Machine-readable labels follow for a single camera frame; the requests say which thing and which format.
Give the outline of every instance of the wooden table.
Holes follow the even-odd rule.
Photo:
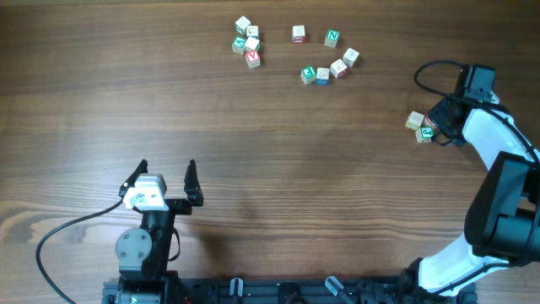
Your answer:
[[[496,92],[540,144],[538,12],[465,0],[0,8],[0,302],[60,301],[36,243],[115,203],[142,158],[169,197],[197,161],[206,201],[176,220],[170,264],[183,278],[398,274],[460,235],[486,175],[471,146],[417,144],[403,126],[440,99],[414,71],[442,58],[496,67]],[[262,32],[259,68],[231,50],[242,14]],[[329,28],[336,49],[323,46]],[[301,68],[348,47],[363,60],[347,78],[303,85]],[[451,90],[456,76],[423,80]],[[122,207],[61,231],[44,265],[76,302],[100,302],[116,239],[139,223]],[[480,280],[481,302],[537,303],[538,270]]]

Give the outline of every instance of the wood grain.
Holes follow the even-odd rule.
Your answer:
[[[537,2],[203,2],[0,8],[0,302],[58,303],[35,244],[108,207],[137,163],[182,195],[194,158],[204,207],[179,218],[184,278],[397,274],[459,236],[486,170],[474,150],[416,144],[403,125],[439,100],[413,84],[451,58],[498,70],[496,92],[540,142]],[[262,66],[231,51],[242,14]],[[291,43],[304,24],[308,43]],[[338,47],[323,46],[328,28]],[[300,69],[348,47],[363,58],[328,88]],[[424,81],[450,90],[453,68]],[[117,276],[118,209],[44,246],[76,302]],[[540,268],[481,280],[482,303],[537,303]]]

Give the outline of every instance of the wooden surface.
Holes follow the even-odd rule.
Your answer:
[[[197,161],[204,207],[177,218],[184,278],[398,274],[460,235],[486,170],[474,150],[417,144],[403,125],[439,98],[413,84],[433,59],[498,70],[496,92],[540,144],[535,2],[217,2],[0,8],[0,302],[58,303],[35,266],[53,227],[104,209],[142,158],[182,195]],[[259,25],[262,66],[232,52]],[[304,24],[308,43],[294,45]],[[328,28],[338,47],[323,46]],[[300,69],[348,47],[328,88]],[[451,90],[454,68],[424,81]],[[51,277],[76,302],[118,275],[124,208],[54,236]],[[537,303],[540,268],[485,278],[482,303]]]

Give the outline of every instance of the tabletop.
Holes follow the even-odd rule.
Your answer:
[[[418,144],[414,85],[435,59],[497,69],[495,92],[540,143],[534,1],[206,1],[0,8],[0,302],[58,303],[35,265],[52,228],[115,203],[141,159],[182,195],[190,159],[205,204],[177,217],[182,278],[396,275],[462,233],[485,175],[474,151]],[[262,64],[232,52],[235,21],[261,31]],[[304,44],[292,42],[305,26]],[[336,48],[324,46],[339,30]],[[352,47],[328,87],[300,70]],[[451,91],[458,71],[422,80]],[[77,303],[118,276],[116,209],[57,233],[43,263]],[[478,282],[482,303],[537,303],[540,268]]]

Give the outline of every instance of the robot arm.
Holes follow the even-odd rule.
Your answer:
[[[425,89],[417,80],[419,71],[415,81]],[[484,93],[491,92],[493,82],[492,68],[462,66],[453,95],[457,98],[442,94],[445,99],[429,111],[450,142],[474,147],[489,173],[467,213],[464,233],[404,271],[412,270],[417,293],[455,296],[494,271],[540,260],[537,213],[518,208],[522,198],[537,203],[540,154],[516,129],[508,111],[497,106],[497,96]]]

